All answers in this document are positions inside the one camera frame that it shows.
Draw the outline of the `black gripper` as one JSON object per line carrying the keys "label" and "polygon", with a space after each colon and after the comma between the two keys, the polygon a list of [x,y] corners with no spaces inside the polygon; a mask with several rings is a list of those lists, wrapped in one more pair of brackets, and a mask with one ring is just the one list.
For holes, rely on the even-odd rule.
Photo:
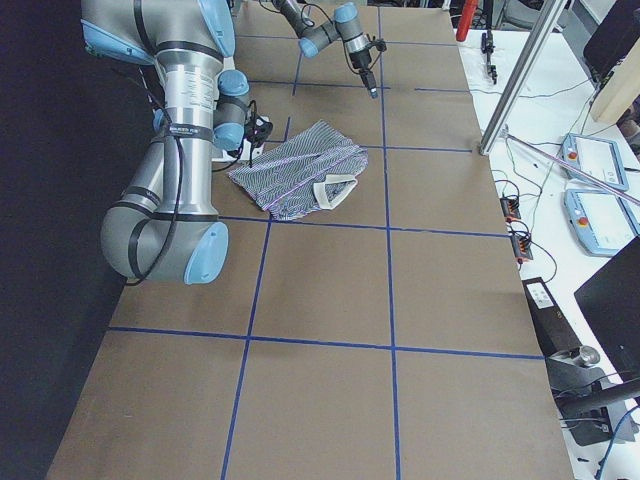
{"label": "black gripper", "polygon": [[372,59],[368,49],[363,49],[349,54],[352,67],[359,75],[365,89],[371,98],[377,97],[377,82],[372,71]]}

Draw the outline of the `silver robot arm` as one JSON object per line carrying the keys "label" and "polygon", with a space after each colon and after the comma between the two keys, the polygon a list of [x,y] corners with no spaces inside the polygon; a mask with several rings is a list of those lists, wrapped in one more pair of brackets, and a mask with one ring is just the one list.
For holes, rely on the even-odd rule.
{"label": "silver robot arm", "polygon": [[[284,16],[294,30],[301,53],[306,58],[314,58],[333,42],[340,41],[349,70],[361,79],[371,98],[378,97],[379,89],[373,68],[387,50],[387,45],[383,38],[364,32],[353,2],[337,7],[332,17],[316,4],[300,7],[296,1],[272,1],[272,5],[274,12]],[[326,21],[316,24],[305,13],[305,8],[309,6],[318,8]]]}
{"label": "silver robot arm", "polygon": [[107,211],[101,247],[138,285],[215,280],[229,232],[211,201],[212,160],[238,153],[249,85],[227,69],[235,33],[224,1],[84,1],[84,40],[96,56],[155,69],[156,135],[129,186]]}

